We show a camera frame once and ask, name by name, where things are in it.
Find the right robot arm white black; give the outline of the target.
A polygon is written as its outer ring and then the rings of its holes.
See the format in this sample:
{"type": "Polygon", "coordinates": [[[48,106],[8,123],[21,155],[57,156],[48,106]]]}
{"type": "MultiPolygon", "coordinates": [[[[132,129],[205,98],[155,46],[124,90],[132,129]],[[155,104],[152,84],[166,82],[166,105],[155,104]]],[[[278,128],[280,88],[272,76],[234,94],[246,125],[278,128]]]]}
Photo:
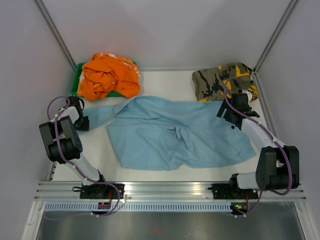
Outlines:
{"type": "Polygon", "coordinates": [[[240,198],[246,190],[272,191],[284,196],[300,185],[300,153],[277,139],[249,106],[247,93],[233,93],[224,99],[217,117],[244,132],[259,150],[256,170],[235,173],[229,179],[228,193],[240,198]]]}

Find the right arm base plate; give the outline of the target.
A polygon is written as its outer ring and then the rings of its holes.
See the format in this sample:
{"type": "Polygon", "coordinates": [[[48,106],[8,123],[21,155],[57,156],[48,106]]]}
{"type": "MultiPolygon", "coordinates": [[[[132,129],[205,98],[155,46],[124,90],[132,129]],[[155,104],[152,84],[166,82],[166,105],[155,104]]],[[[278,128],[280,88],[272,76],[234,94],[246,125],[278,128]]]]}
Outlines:
{"type": "Polygon", "coordinates": [[[231,187],[228,183],[214,183],[207,189],[212,192],[214,200],[257,200],[259,197],[252,189],[231,187]]]}

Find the light blue trousers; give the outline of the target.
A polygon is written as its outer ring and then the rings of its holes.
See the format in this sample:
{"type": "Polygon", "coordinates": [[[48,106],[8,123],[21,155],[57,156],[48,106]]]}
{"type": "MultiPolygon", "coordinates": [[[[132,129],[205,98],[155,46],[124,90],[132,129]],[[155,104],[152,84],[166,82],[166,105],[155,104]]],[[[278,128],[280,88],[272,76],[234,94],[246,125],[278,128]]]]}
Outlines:
{"type": "Polygon", "coordinates": [[[105,126],[124,168],[173,171],[219,168],[256,155],[249,137],[217,116],[221,101],[170,101],[137,96],[84,110],[89,127],[105,126]]]}

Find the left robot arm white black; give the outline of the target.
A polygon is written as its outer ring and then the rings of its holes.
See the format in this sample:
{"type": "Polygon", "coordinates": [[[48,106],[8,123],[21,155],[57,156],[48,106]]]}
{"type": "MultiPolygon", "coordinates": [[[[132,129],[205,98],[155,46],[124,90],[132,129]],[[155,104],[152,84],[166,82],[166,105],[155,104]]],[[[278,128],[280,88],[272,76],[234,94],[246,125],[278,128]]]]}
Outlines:
{"type": "Polygon", "coordinates": [[[83,155],[83,145],[78,131],[90,130],[90,120],[83,113],[85,103],[76,96],[64,98],[66,105],[49,121],[39,125],[45,152],[51,162],[69,167],[81,180],[81,186],[72,191],[80,193],[81,199],[108,199],[111,188],[99,170],[83,155]]]}

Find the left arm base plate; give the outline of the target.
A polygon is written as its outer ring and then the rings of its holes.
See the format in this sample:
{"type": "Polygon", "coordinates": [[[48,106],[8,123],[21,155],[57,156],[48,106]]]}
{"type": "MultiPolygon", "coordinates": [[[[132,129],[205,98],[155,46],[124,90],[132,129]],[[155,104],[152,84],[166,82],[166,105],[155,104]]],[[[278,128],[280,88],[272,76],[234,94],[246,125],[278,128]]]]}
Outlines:
{"type": "Polygon", "coordinates": [[[99,199],[118,199],[117,190],[109,185],[105,184],[92,184],[92,185],[81,185],[72,187],[72,191],[75,193],[80,193],[80,199],[90,199],[90,200],[99,200],[99,199]]]}

